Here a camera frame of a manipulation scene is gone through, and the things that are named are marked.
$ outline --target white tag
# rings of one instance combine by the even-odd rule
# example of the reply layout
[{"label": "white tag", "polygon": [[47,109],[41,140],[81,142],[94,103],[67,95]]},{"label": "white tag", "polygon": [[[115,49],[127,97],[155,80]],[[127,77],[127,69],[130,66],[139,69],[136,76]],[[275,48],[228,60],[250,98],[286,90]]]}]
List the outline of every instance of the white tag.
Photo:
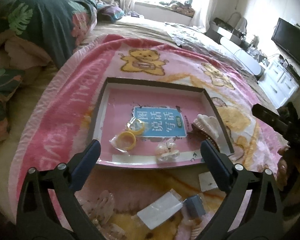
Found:
[{"label": "white tag", "polygon": [[177,213],[183,203],[170,191],[137,213],[137,216],[150,229],[154,229]]},{"label": "white tag", "polygon": [[199,174],[199,182],[202,192],[218,187],[210,172]]}]

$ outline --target white cabinet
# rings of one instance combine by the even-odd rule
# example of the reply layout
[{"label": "white cabinet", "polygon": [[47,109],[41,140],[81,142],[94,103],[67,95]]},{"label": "white cabinet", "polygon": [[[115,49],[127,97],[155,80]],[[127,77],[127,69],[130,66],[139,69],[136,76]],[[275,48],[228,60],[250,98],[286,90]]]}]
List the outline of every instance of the white cabinet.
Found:
[{"label": "white cabinet", "polygon": [[266,68],[258,83],[277,109],[288,102],[299,89],[290,73],[276,61]]}]

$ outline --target yellow bracelet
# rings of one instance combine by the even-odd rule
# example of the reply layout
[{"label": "yellow bracelet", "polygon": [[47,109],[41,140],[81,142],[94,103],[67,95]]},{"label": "yellow bracelet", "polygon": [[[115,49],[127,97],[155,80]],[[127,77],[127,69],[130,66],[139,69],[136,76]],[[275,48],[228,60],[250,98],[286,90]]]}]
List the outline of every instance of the yellow bracelet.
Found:
[{"label": "yellow bracelet", "polygon": [[135,119],[134,120],[134,122],[139,122],[141,125],[142,125],[142,127],[139,129],[139,130],[132,130],[131,128],[130,128],[130,126],[132,125],[131,123],[128,123],[127,124],[127,130],[128,130],[128,132],[130,132],[130,133],[133,133],[134,135],[141,135],[143,132],[144,132],[144,130],[146,129],[146,126],[145,126],[145,123],[144,122],[142,122],[141,120],[139,120],[139,119]]},{"label": "yellow bracelet", "polygon": [[[127,139],[129,139],[129,138],[132,139],[131,145],[127,146],[127,147],[120,147],[120,142],[118,142],[118,140],[127,141]],[[133,149],[136,146],[136,142],[137,142],[137,139],[133,133],[124,131],[118,135],[117,140],[116,140],[116,145],[119,147],[119,149],[128,151],[128,150]]]}]

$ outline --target pink flower pattern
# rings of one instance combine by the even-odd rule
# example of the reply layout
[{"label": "pink flower pattern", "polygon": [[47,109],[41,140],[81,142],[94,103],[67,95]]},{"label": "pink flower pattern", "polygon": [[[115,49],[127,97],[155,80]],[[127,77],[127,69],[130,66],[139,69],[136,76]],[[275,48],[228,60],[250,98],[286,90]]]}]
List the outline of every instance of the pink flower pattern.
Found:
[{"label": "pink flower pattern", "polygon": [[89,30],[88,21],[89,16],[86,12],[78,12],[72,16],[74,28],[71,32],[71,35],[72,37],[77,38],[75,41],[76,46],[80,45]]}]

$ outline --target television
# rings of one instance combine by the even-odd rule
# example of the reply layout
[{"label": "television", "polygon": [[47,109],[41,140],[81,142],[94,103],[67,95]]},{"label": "television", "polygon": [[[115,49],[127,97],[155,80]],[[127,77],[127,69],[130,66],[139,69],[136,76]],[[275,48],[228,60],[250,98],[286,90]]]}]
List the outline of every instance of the television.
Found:
[{"label": "television", "polygon": [[300,65],[300,29],[279,18],[271,38]]}]

